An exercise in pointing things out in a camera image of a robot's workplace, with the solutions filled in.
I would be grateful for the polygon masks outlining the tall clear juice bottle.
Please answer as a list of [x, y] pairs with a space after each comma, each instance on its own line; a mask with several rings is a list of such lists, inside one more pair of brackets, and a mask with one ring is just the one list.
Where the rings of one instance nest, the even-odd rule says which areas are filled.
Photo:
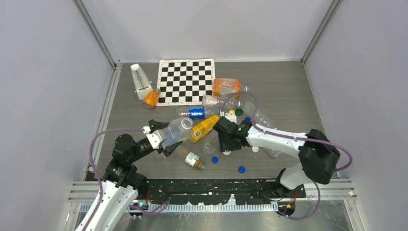
[[188, 117], [172, 120], [166, 128], [162, 129], [165, 140], [162, 147], [165, 149], [180, 141], [186, 141], [192, 136], [193, 121]]

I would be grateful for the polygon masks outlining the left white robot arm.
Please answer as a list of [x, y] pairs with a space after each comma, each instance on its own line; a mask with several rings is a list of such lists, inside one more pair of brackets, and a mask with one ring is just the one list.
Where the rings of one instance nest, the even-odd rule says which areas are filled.
[[191, 135], [193, 122], [182, 117], [171, 122], [150, 120], [140, 129], [145, 138], [134, 141], [125, 133], [118, 136], [112, 160], [101, 178], [94, 173], [99, 191], [89, 211], [77, 227], [78, 231], [111, 231], [135, 199], [147, 195], [147, 178], [137, 172], [134, 162], [157, 151], [170, 156]]

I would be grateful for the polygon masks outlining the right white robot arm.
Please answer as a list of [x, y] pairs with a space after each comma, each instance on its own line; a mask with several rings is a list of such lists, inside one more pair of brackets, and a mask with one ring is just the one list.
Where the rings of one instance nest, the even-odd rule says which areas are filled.
[[240, 124], [221, 117], [213, 129], [218, 133], [222, 151], [242, 147], [262, 147], [289, 154], [299, 163], [280, 171], [273, 183], [275, 193], [288, 197], [299, 185], [315, 182], [329, 184], [340, 158], [340, 152], [317, 129], [308, 133], [293, 133], [264, 127], [252, 121]]

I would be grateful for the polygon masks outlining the clear bottle near right arm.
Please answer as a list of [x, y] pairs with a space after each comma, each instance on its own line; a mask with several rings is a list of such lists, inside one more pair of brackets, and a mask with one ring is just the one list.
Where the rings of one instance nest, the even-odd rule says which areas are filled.
[[[242, 106], [242, 110], [244, 113], [246, 113], [248, 116], [252, 116], [255, 110], [255, 105], [252, 102], [246, 102], [243, 104]], [[256, 124], [259, 124], [261, 126], [267, 127], [267, 128], [273, 128], [275, 129], [276, 126], [273, 122], [273, 120], [268, 117], [265, 113], [263, 113], [262, 111], [260, 111], [259, 109], [257, 109], [253, 121]], [[266, 149], [267, 153], [269, 154], [269, 156], [271, 156], [272, 158], [278, 158], [280, 157], [283, 153], [282, 152], [278, 152], [276, 150], [272, 150], [272, 149]]]

